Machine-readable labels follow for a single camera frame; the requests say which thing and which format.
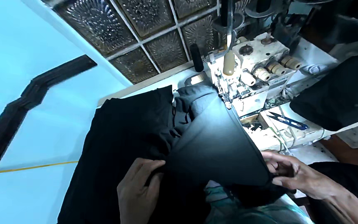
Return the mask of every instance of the dark gray fabric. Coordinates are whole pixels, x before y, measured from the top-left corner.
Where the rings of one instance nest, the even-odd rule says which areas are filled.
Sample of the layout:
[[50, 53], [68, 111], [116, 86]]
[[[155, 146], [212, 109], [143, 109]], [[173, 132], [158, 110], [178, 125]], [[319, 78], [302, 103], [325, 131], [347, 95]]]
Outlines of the dark gray fabric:
[[[229, 188], [271, 182], [261, 154], [210, 83], [178, 92], [176, 108], [167, 86], [97, 109], [58, 223], [119, 223], [116, 187], [137, 157], [166, 160], [149, 223], [203, 223], [210, 179]], [[262, 203], [282, 194], [274, 191]]]
[[291, 101], [290, 107], [330, 131], [358, 122], [358, 55], [345, 60], [301, 92]]

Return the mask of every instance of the blue-handled thread snips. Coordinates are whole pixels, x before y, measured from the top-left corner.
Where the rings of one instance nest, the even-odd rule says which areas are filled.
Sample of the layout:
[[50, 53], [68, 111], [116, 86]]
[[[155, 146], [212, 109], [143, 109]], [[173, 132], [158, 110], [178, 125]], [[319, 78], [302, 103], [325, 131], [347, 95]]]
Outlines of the blue-handled thread snips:
[[309, 128], [309, 126], [307, 126], [306, 124], [304, 123], [301, 123], [301, 122], [298, 122], [296, 120], [292, 120], [291, 118], [287, 118], [286, 116], [283, 116], [283, 115], [280, 115], [280, 114], [276, 114], [274, 112], [270, 112], [273, 116], [271, 115], [268, 115], [268, 117], [276, 120], [276, 121], [279, 121], [281, 123], [284, 123], [288, 126], [291, 126], [291, 127], [294, 127], [294, 128], [297, 128], [299, 130], [306, 130]]

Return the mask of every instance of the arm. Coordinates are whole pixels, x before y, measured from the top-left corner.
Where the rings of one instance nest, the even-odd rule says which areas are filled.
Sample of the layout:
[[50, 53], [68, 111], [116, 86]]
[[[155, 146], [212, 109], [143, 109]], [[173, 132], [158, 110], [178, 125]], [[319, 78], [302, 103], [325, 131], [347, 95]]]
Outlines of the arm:
[[293, 156], [261, 152], [269, 171], [279, 175], [272, 183], [299, 189], [322, 200], [346, 224], [358, 224], [358, 198], [343, 186]]

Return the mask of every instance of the light blue wall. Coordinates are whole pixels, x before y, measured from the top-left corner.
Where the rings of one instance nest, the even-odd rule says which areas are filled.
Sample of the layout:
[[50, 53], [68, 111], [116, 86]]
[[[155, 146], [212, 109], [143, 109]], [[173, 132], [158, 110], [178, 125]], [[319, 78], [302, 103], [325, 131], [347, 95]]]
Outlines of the light blue wall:
[[82, 54], [19, 0], [0, 1], [0, 113], [32, 78]]
[[[0, 1], [0, 114], [33, 77], [82, 54], [19, 0]], [[123, 88], [100, 66], [52, 87], [28, 112], [0, 170], [77, 160], [97, 100]], [[0, 174], [0, 224], [56, 223], [75, 166]]]

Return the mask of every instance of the yellow measuring tape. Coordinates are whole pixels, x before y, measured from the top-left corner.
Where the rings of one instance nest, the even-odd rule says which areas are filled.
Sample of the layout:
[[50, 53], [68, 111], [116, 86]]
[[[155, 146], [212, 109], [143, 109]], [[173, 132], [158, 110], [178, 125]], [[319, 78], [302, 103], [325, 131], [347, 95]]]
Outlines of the yellow measuring tape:
[[68, 164], [68, 163], [78, 163], [78, 161], [70, 161], [70, 162], [64, 162], [64, 163], [54, 163], [54, 164], [48, 164], [48, 165], [42, 165], [42, 166], [35, 166], [35, 167], [26, 167], [26, 168], [20, 168], [20, 169], [6, 169], [6, 170], [0, 170], [0, 173], [20, 171], [20, 170], [27, 170], [27, 169], [35, 169], [35, 168], [40, 168], [40, 167], [50, 167], [50, 166]]

